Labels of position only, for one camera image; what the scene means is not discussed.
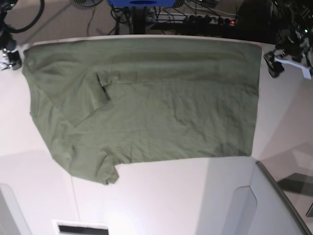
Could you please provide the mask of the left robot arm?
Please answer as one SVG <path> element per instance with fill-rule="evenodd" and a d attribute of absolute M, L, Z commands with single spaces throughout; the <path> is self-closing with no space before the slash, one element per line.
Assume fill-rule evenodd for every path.
<path fill-rule="evenodd" d="M 272 78 L 284 72 L 283 65 L 301 69 L 303 77 L 313 78 L 313 2 L 273 0 L 279 41 L 264 54 Z"/>

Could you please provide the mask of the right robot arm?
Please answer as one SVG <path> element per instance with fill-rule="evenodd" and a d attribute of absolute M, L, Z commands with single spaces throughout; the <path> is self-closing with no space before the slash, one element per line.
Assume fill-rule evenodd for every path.
<path fill-rule="evenodd" d="M 37 4 L 37 12 L 33 12 L 34 17 L 31 18 L 23 13 L 22 9 L 14 9 L 20 3 L 20 0 L 0 2 L 0 69 L 2 71 L 18 70 L 22 67 L 22 59 L 14 35 L 31 29 L 45 9 L 45 1 L 40 0 Z"/>

